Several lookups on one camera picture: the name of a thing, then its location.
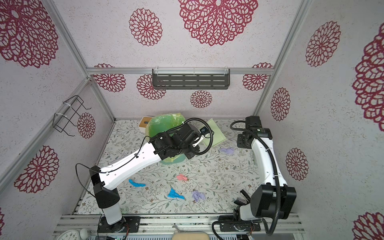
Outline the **green bin with bag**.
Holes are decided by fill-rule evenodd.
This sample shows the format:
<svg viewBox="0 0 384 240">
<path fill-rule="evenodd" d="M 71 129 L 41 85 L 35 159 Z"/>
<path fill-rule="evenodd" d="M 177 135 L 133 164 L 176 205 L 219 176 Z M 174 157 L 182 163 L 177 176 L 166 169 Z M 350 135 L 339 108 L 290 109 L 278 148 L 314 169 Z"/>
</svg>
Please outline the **green bin with bag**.
<svg viewBox="0 0 384 240">
<path fill-rule="evenodd" d="M 185 121 L 185 117 L 181 113 L 176 114 L 164 114 L 153 117 L 147 124 L 145 129 L 145 135 L 154 137 L 158 133 L 162 133 L 181 125 Z M 184 154 L 177 155 L 175 157 L 168 157 L 161 161 L 164 165 L 178 164 L 186 160 Z"/>
</svg>

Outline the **purple paper scrap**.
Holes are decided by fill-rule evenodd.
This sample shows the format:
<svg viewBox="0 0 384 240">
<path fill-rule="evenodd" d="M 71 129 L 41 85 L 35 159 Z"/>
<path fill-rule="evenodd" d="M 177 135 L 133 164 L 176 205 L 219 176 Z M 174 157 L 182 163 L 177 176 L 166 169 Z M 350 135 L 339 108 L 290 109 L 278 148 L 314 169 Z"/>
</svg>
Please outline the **purple paper scrap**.
<svg viewBox="0 0 384 240">
<path fill-rule="evenodd" d="M 199 192 L 197 190 L 194 190 L 192 192 L 192 197 L 193 197 L 195 202 L 199 202 L 200 200 L 202 200 L 202 201 L 206 200 L 205 193 L 201 193 L 201 192 Z"/>
<path fill-rule="evenodd" d="M 226 155 L 233 155 L 235 153 L 234 148 L 220 148 L 220 152 Z"/>
</svg>

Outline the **light green dustpan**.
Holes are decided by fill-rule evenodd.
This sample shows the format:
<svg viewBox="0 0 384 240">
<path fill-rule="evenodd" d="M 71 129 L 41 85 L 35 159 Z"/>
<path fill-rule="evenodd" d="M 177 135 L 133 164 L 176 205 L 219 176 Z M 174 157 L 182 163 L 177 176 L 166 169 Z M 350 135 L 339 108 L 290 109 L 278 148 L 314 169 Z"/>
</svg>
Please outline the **light green dustpan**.
<svg viewBox="0 0 384 240">
<path fill-rule="evenodd" d="M 218 127 L 218 125 L 216 124 L 216 122 L 213 119 L 210 119 L 209 121 L 207 121 L 207 124 L 210 126 L 210 128 L 213 132 L 212 148 L 227 140 L 227 138 L 225 137 L 225 135 L 223 134 L 223 132 L 220 130 L 220 128 Z M 199 127 L 199 130 L 204 135 L 204 139 L 202 140 L 202 143 L 206 147 L 208 147 L 210 139 L 211 139 L 208 128 L 205 125 L 201 125 Z"/>
</svg>

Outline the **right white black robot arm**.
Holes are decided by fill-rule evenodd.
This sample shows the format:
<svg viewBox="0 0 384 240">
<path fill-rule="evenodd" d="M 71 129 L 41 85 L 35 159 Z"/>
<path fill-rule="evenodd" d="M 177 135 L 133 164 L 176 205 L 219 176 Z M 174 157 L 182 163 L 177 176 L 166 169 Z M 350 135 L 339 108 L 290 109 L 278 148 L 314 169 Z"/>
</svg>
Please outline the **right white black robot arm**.
<svg viewBox="0 0 384 240">
<path fill-rule="evenodd" d="M 297 192 L 283 177 L 275 153 L 273 136 L 268 128 L 262 126 L 258 116 L 231 123 L 230 129 L 238 134 L 237 146 L 251 150 L 259 167 L 261 184 L 246 198 L 245 205 L 238 205 L 234 217 L 239 221 L 253 221 L 258 218 L 287 219 L 295 203 Z"/>
</svg>

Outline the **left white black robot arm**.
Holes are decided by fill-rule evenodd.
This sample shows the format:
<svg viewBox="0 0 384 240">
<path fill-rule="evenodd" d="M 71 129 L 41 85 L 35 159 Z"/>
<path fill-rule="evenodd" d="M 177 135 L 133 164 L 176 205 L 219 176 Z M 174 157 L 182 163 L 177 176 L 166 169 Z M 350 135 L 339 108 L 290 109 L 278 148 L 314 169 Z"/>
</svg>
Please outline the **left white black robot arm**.
<svg viewBox="0 0 384 240">
<path fill-rule="evenodd" d="M 202 133 L 186 123 L 176 130 L 158 133 L 144 143 L 139 150 L 120 161 L 100 168 L 90 169 L 94 195 L 98 207 L 104 212 L 109 226 L 123 225 L 118 185 L 140 170 L 167 158 L 180 154 L 192 158 L 200 150 L 198 142 Z"/>
</svg>

